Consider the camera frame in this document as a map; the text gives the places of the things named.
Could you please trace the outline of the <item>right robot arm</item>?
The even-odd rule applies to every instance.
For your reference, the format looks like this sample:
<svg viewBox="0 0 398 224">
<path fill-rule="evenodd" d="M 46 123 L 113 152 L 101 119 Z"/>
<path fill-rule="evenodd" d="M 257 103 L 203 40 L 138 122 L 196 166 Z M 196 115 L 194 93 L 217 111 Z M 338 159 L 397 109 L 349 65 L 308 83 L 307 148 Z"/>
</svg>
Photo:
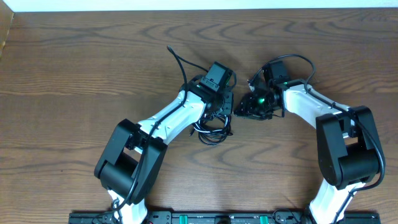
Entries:
<svg viewBox="0 0 398 224">
<path fill-rule="evenodd" d="M 357 192 L 381 184 L 385 157 L 368 107 L 337 103 L 307 80 L 291 79 L 279 58 L 263 65 L 248 85 L 251 91 L 234 110 L 236 116 L 264 121 L 279 110 L 296 114 L 315 128 L 323 181 L 302 223 L 338 223 Z"/>
</svg>

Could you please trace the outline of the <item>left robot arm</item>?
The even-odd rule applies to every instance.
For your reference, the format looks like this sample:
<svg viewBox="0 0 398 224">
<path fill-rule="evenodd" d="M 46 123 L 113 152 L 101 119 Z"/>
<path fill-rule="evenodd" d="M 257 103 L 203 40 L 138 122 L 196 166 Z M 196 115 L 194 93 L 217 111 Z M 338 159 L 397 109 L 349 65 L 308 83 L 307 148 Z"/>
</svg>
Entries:
<svg viewBox="0 0 398 224">
<path fill-rule="evenodd" d="M 215 62 L 205 75 L 185 82 L 169 105 L 138 122 L 122 120 L 114 129 L 94 170 L 108 191 L 111 211 L 99 216 L 104 222 L 142 223 L 147 216 L 144 199 L 160 171 L 168 145 L 186 127 L 193 126 L 208 146 L 231 135 L 233 87 L 236 74 Z"/>
</svg>

